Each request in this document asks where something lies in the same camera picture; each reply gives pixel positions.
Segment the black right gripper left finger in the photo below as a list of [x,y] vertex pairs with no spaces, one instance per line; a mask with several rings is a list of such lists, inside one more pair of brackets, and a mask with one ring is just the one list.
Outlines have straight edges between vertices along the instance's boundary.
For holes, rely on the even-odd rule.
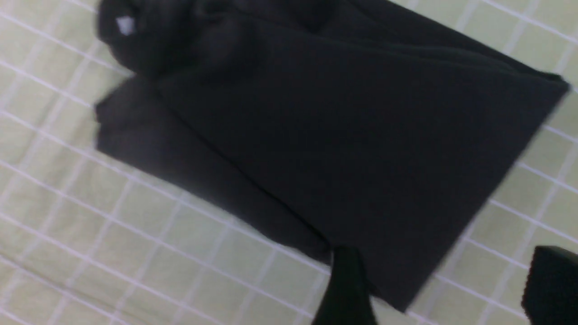
[[330,281],[312,324],[376,325],[377,323],[359,251],[354,247],[335,247]]

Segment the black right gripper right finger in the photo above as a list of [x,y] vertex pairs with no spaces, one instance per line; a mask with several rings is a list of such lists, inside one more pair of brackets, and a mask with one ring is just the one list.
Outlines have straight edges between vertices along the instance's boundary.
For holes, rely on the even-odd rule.
[[536,246],[522,295],[531,325],[578,323],[578,256],[559,246]]

